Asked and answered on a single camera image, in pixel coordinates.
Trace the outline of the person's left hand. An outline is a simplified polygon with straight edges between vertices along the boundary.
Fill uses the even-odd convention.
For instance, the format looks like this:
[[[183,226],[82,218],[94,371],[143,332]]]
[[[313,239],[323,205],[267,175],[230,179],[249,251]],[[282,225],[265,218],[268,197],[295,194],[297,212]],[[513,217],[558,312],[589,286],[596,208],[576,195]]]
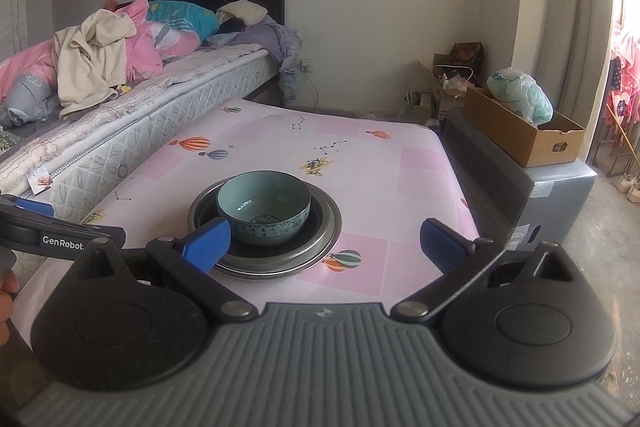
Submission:
[[[13,313],[13,297],[20,290],[20,283],[13,271],[6,273],[0,291],[0,345],[4,346],[10,339],[8,321]]]

